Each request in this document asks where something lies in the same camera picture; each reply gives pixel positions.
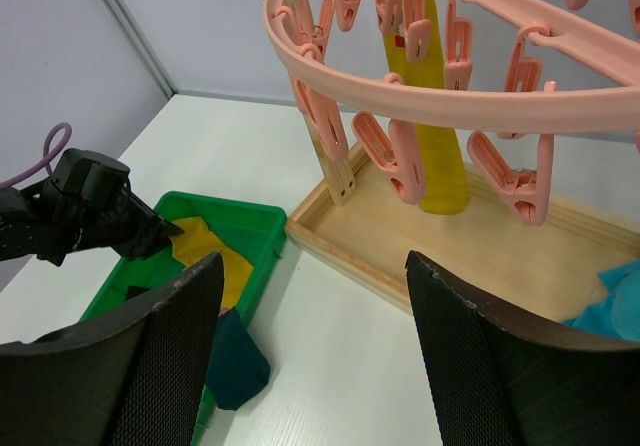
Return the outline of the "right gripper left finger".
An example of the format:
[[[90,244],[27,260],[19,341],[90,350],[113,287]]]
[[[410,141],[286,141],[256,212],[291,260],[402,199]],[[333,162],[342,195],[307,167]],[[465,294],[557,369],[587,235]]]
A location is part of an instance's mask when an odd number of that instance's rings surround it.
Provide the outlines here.
[[[2,345],[2,444],[190,444],[223,286],[212,253],[114,309]]]

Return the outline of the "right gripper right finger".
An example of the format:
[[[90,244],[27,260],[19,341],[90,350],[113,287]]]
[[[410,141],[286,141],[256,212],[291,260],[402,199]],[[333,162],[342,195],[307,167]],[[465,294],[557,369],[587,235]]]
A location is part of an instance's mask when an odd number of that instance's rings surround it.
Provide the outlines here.
[[[443,444],[638,444],[638,343],[539,316],[415,250],[405,269]]]

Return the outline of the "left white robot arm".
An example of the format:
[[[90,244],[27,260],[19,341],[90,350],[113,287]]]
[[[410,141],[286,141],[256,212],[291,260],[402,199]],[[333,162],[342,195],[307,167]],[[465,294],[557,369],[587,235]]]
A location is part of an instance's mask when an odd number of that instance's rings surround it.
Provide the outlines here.
[[[1,191],[1,259],[34,255],[56,266],[73,252],[111,248],[147,259],[183,229],[131,189],[130,168],[103,154],[69,148],[47,178]]]

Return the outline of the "pink round clip hanger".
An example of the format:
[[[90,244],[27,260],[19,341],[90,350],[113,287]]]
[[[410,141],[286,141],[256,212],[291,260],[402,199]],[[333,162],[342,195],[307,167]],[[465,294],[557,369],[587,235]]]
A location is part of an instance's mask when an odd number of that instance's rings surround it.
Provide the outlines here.
[[[512,24],[504,88],[473,92],[472,22],[458,2],[475,4]],[[371,80],[325,63],[332,27],[352,28],[361,0],[324,0],[313,15],[308,0],[264,0],[266,29],[285,65],[300,109],[326,154],[348,152],[339,103],[357,111],[353,131],[388,176],[397,195],[415,204],[425,194],[416,124],[434,115],[470,136],[468,154],[504,204],[523,222],[544,222],[550,196],[554,138],[559,134],[637,132],[639,46],[577,15],[588,0],[556,7],[541,0],[447,0],[444,94],[429,106],[395,73]],[[431,22],[424,0],[375,0],[383,35],[402,33],[406,57],[427,55]]]

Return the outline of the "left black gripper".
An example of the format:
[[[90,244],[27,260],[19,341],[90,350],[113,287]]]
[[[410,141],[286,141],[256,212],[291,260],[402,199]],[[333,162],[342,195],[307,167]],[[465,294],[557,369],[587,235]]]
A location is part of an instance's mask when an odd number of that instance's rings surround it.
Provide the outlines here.
[[[88,150],[66,150],[54,171],[29,188],[49,230],[36,257],[59,266],[76,251],[111,248],[128,260],[148,259],[184,231],[133,194],[130,168]]]

